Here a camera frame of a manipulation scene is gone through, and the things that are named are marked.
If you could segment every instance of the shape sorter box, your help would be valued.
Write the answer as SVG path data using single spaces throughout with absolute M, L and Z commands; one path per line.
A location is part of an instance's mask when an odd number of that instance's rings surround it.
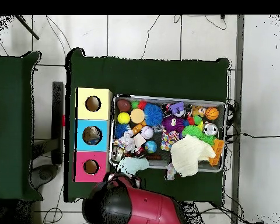
M 109 121 L 104 120 L 78 120 L 76 151 L 107 151 L 109 149 Z M 83 132 L 87 127 L 96 127 L 101 132 L 100 141 L 89 145 L 83 140 Z
M 112 93 L 108 89 L 92 89 L 85 87 L 76 88 L 76 108 L 79 120 L 109 120 L 111 111 Z M 90 111 L 87 108 L 87 100 L 95 97 L 99 101 L 99 108 Z
M 98 165 L 95 174 L 89 174 L 85 171 L 85 163 L 93 160 Z M 104 176 L 110 171 L 107 152 L 77 152 L 76 153 L 76 176 L 74 182 L 102 182 Z

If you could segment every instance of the box hole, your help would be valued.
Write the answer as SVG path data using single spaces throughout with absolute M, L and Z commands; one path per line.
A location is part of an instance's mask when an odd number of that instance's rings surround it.
M 88 160 L 84 163 L 83 168 L 88 174 L 96 174 L 100 166 L 95 160 Z
M 85 101 L 85 106 L 88 111 L 98 111 L 101 106 L 100 99 L 96 96 L 90 96 Z
M 102 132 L 96 126 L 86 127 L 82 138 L 88 145 L 97 145 L 102 140 Z

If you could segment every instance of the green tablecloth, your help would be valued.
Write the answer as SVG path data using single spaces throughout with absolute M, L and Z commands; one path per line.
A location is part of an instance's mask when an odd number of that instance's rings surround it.
M 226 58 L 209 61 L 155 61 L 119 59 L 113 57 L 84 57 L 83 50 L 73 49 L 67 56 L 65 149 L 69 152 L 65 163 L 64 197 L 69 201 L 86 198 L 95 183 L 72 181 L 75 124 L 75 88 L 106 88 L 113 95 L 129 94 L 226 102 Z M 146 169 L 137 174 L 146 190 L 174 197 L 178 201 L 222 201 L 222 172 L 198 172 L 194 176 L 164 179 L 165 170 Z

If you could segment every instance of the blue box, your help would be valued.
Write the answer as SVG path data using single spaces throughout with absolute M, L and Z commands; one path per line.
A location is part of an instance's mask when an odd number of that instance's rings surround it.
M 101 140 L 95 145 L 89 145 L 83 140 L 83 131 L 87 127 L 95 126 L 101 131 Z M 77 151 L 107 151 L 109 145 L 109 121 L 78 120 Z

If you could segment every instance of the metal tray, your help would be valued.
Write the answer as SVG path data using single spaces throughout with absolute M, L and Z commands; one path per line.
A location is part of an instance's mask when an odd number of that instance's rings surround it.
M 111 115 L 111 132 L 110 132 L 110 148 L 109 148 L 109 162 L 116 166 L 118 165 L 117 162 L 112 160 L 112 151 L 113 151 L 113 141 L 115 138 L 115 126 L 116 126 L 116 119 L 118 114 L 120 113 L 118 108 L 116 107 L 117 101 L 125 99 L 128 101 L 133 100 L 145 100 L 146 102 L 150 102 L 153 104 L 157 104 L 160 106 L 164 103 L 177 103 L 177 102 L 184 102 L 184 105 L 187 106 L 189 104 L 193 106 L 204 106 L 204 107 L 216 107 L 219 110 L 219 117 L 214 121 L 209 121 L 210 123 L 214 123 L 218 128 L 219 131 L 216 135 L 217 138 L 225 141 L 225 129 L 226 129 L 226 121 L 227 121 L 227 105 L 224 102 L 218 101 L 202 101 L 202 100 L 188 100 L 188 99 L 173 99 L 173 98 L 161 98 L 161 97 L 149 97 L 149 96 L 134 96 L 134 95 L 115 95 L 112 100 L 112 115 Z M 162 157 L 162 160 L 150 160 L 149 161 L 149 168 L 150 169 L 166 169 L 168 163 L 170 163 L 170 152 L 163 151 L 160 149 L 162 133 L 155 133 L 150 140 L 154 140 L 157 143 L 157 151 L 156 154 Z M 224 149 L 222 149 L 220 161 L 217 166 L 211 166 L 207 161 L 200 161 L 198 162 L 198 171 L 199 172 L 219 172 L 223 169 L 223 157 L 224 157 Z

